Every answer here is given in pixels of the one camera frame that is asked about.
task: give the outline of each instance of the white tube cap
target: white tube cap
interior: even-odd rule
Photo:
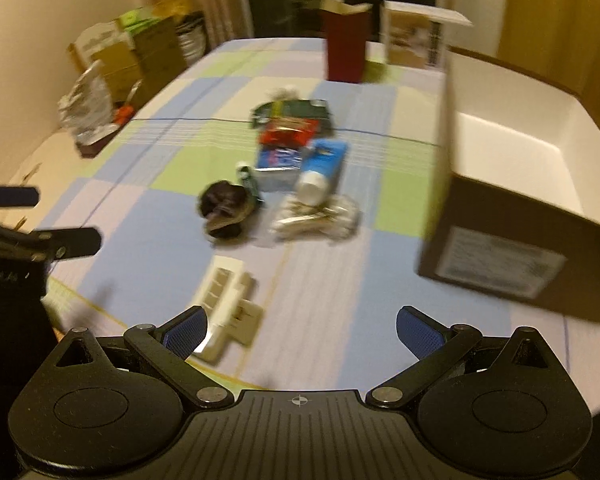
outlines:
[[[329,179],[317,171],[303,171],[296,184],[296,197],[305,205],[316,207],[327,199]]]

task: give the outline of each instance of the white label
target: white label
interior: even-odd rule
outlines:
[[[548,249],[454,226],[436,274],[532,300],[565,260]]]

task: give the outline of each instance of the silver screw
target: silver screw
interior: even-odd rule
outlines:
[[[381,386],[373,390],[371,396],[378,402],[388,404],[389,402],[398,402],[402,398],[402,392],[392,386]]]
[[[218,388],[217,386],[206,386],[205,388],[200,388],[196,393],[196,396],[207,404],[221,402],[226,399],[227,395],[227,390]]]

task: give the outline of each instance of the red package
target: red package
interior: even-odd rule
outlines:
[[[270,148],[298,150],[309,142],[320,129],[320,121],[296,117],[278,117],[267,123],[258,142]]]

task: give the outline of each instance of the checkered bedsheet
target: checkered bedsheet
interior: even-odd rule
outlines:
[[[443,78],[385,66],[370,44],[368,83],[324,81],[322,40],[225,43],[173,81],[76,179],[44,227],[95,225],[97,256],[57,264],[48,298],[58,323],[117,335],[160,325],[190,305],[213,254],[245,261],[265,311],[250,348],[232,342],[214,370],[265,388],[375,384],[415,361],[395,335],[412,304],[443,324],[485,335],[538,328],[592,409],[600,408],[600,325],[421,278],[414,272],[426,216]],[[343,243],[312,239],[213,248],[196,197],[254,160],[250,110],[292,84],[324,99],[336,135],[350,143],[340,192],[363,221]]]

